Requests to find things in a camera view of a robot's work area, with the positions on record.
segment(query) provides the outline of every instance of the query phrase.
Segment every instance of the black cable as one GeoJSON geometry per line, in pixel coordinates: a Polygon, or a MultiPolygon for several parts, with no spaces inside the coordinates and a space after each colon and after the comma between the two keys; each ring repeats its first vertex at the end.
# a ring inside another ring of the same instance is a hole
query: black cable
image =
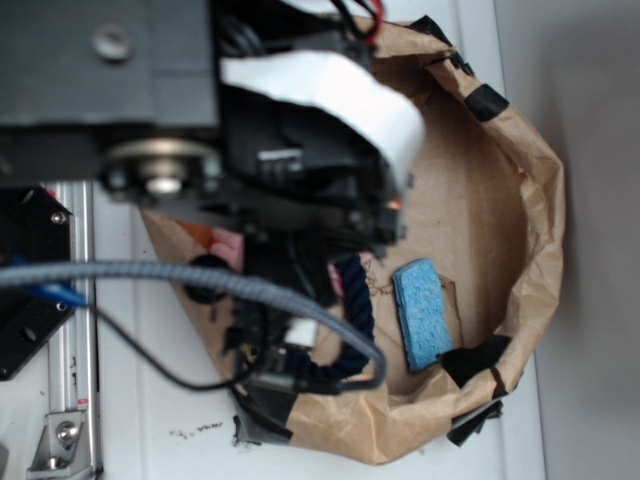
{"type": "Polygon", "coordinates": [[[375,18],[376,11],[365,0],[354,0],[354,2],[356,2],[362,8],[364,8],[367,11],[367,13],[371,15],[371,18],[375,18]]]}
{"type": "Polygon", "coordinates": [[[220,17],[222,53],[230,57],[252,57],[265,55],[260,37],[246,23],[233,15],[220,17]]]}
{"type": "Polygon", "coordinates": [[[269,350],[269,332],[268,325],[264,318],[262,319],[262,339],[261,339],[261,348],[258,357],[255,361],[247,367],[246,370],[237,374],[230,380],[226,380],[223,382],[205,384],[205,385],[196,385],[193,383],[189,383],[181,378],[175,376],[171,373],[167,368],[162,365],[156,358],[151,355],[142,345],[140,345],[131,335],[129,335],[119,324],[116,322],[113,317],[111,317],[108,313],[97,306],[87,306],[89,311],[93,312],[99,320],[103,321],[105,324],[109,326],[118,336],[125,341],[138,355],[144,358],[149,365],[151,365],[158,373],[160,373],[163,377],[165,377],[170,382],[178,385],[179,387],[185,388],[187,390],[195,391],[195,392],[211,392],[215,390],[222,390],[226,388],[230,388],[239,383],[243,383],[246,380],[249,380],[251,376],[255,373],[260,372],[267,364],[267,352],[269,350]]]}
{"type": "Polygon", "coordinates": [[[338,9],[340,13],[340,17],[342,18],[342,22],[345,24],[347,29],[351,32],[351,34],[356,38],[356,40],[364,40],[369,35],[371,35],[374,30],[377,28],[376,22],[376,12],[364,2],[358,1],[358,5],[362,6],[367,10],[367,12],[371,15],[371,18],[374,20],[374,25],[367,31],[360,30],[360,28],[356,25],[351,12],[344,4],[342,0],[331,0],[331,3],[338,9]]]}

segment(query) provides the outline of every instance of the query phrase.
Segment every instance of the blue cable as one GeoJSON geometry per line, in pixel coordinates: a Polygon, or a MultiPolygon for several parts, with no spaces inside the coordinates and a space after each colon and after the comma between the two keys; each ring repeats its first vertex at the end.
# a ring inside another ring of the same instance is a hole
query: blue cable
{"type": "MultiPolygon", "coordinates": [[[[342,277],[344,286],[344,303],[347,318],[351,325],[362,333],[368,340],[373,341],[373,306],[369,297],[367,274],[360,263],[360,257],[355,255],[339,262],[336,267],[342,277]]],[[[311,360],[309,354],[303,351],[289,351],[287,368],[298,374],[314,378],[343,379],[362,373],[369,359],[345,344],[340,358],[333,365],[320,366],[311,360]]]]}

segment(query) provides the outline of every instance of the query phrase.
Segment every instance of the metal bracket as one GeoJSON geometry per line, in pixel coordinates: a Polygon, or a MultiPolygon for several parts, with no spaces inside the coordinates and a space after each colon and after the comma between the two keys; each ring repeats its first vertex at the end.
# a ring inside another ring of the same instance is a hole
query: metal bracket
{"type": "Polygon", "coordinates": [[[89,432],[84,412],[50,413],[28,480],[71,478],[92,471],[89,432]]]}

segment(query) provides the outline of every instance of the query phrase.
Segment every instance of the sponge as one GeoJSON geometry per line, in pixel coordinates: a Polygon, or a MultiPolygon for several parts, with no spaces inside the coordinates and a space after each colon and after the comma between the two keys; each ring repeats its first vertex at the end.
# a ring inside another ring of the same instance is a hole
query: sponge
{"type": "Polygon", "coordinates": [[[433,262],[424,258],[399,269],[393,283],[409,370],[417,372],[453,349],[440,278],[433,262]]]}

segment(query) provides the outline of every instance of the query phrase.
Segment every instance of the white surface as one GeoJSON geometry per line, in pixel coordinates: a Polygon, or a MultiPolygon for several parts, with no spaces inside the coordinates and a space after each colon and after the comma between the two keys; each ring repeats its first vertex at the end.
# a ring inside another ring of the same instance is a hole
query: white surface
{"type": "Polygon", "coordinates": [[[3,480],[24,478],[49,413],[46,345],[10,382],[0,382],[0,443],[9,450],[3,480]]]}
{"type": "MultiPolygon", "coordinates": [[[[322,2],[319,8],[326,8],[322,2]]],[[[502,90],[493,2],[387,2],[394,20],[435,18],[463,48],[478,76],[502,90]]],[[[153,258],[137,212],[96,202],[100,258],[153,258]]],[[[176,371],[214,378],[204,347],[168,285],[106,282],[98,299],[176,371]]],[[[505,416],[487,422],[459,449],[442,437],[382,467],[337,456],[263,445],[232,447],[234,410],[226,394],[191,394],[141,364],[109,331],[100,332],[102,426],[106,480],[174,478],[544,479],[535,367],[505,400],[505,416]],[[206,425],[222,425],[199,431],[206,425]]]]}
{"type": "Polygon", "coordinates": [[[567,166],[560,309],[537,354],[550,480],[640,476],[640,3],[498,0],[509,98],[567,166]]]}
{"type": "Polygon", "coordinates": [[[424,142],[422,115],[407,97],[381,85],[344,55],[299,51],[226,58],[221,70],[227,85],[338,118],[391,165],[398,194],[406,190],[413,159],[424,142]]]}

